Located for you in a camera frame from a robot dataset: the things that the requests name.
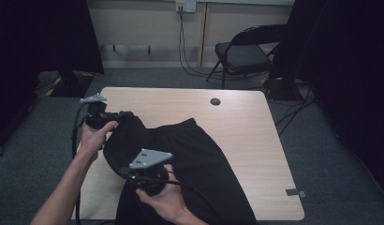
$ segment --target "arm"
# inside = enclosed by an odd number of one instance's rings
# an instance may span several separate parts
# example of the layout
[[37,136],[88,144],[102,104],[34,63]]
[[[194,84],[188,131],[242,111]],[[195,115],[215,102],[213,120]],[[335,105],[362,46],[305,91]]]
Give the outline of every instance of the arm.
[[[165,168],[169,171],[170,180],[177,181],[172,172],[172,166],[165,165]],[[143,203],[151,205],[167,221],[177,225],[207,224],[189,211],[185,205],[181,189],[177,185],[167,184],[162,192],[153,197],[149,197],[140,188],[136,192]]]
[[87,171],[96,160],[97,152],[106,140],[106,134],[116,125],[117,123],[112,121],[100,130],[93,130],[85,124],[82,126],[79,152],[54,192],[37,211],[31,224],[69,224]]

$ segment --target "black garment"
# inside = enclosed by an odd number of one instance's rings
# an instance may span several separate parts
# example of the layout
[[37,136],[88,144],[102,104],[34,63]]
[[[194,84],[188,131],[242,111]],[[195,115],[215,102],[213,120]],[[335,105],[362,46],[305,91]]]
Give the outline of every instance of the black garment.
[[[146,128],[135,116],[120,123],[108,139],[104,156],[117,173],[141,148],[170,152],[177,179],[201,191],[226,224],[256,224],[254,213],[227,159],[213,139],[194,119],[177,125]],[[168,224],[155,210],[140,202],[132,184],[126,184],[118,205],[116,224]],[[210,207],[182,187],[189,210],[198,218],[220,224]]]

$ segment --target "human hand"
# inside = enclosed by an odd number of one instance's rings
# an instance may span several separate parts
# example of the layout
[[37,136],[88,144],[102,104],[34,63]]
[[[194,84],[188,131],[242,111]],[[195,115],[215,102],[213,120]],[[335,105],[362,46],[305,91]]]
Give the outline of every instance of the human hand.
[[[164,165],[169,172],[169,180],[178,182],[171,165]],[[178,185],[166,184],[165,188],[155,196],[148,196],[142,189],[136,190],[143,203],[151,205],[165,220],[174,224],[206,224],[195,217],[185,205],[181,188]]]
[[96,160],[97,152],[103,148],[107,140],[107,133],[112,131],[118,123],[110,121],[102,129],[93,129],[86,124],[81,126],[81,147],[78,154],[85,154],[92,161]]

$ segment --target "wooden table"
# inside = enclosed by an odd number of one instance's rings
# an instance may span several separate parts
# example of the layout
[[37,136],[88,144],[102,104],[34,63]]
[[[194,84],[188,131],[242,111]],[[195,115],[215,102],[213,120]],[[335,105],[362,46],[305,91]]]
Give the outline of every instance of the wooden table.
[[[295,184],[261,92],[107,87],[101,95],[107,112],[132,111],[147,128],[195,118],[223,150],[257,220],[303,219],[299,196],[286,193]],[[81,218],[114,219],[124,182],[100,153],[81,188]]]

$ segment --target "black folding chair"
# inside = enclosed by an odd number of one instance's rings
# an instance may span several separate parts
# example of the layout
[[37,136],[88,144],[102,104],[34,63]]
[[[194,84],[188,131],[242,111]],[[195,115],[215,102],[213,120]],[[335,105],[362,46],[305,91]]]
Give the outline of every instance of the black folding chair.
[[266,54],[259,45],[280,42],[286,33],[286,28],[285,24],[254,26],[243,30],[230,42],[216,44],[215,53],[218,62],[206,82],[210,80],[220,63],[223,67],[222,89],[225,88],[227,74],[246,76],[250,73],[270,71],[272,61],[269,56],[274,53],[276,47]]

